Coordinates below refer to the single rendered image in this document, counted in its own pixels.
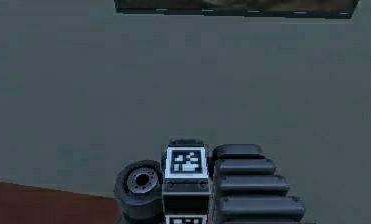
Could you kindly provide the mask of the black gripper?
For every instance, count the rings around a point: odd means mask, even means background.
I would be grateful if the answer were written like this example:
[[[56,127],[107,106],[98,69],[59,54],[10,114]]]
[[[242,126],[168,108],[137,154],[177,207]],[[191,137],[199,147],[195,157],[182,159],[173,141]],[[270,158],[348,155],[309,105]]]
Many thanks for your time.
[[[162,172],[154,160],[136,161],[118,174],[114,196],[121,217],[116,224],[162,224]]]

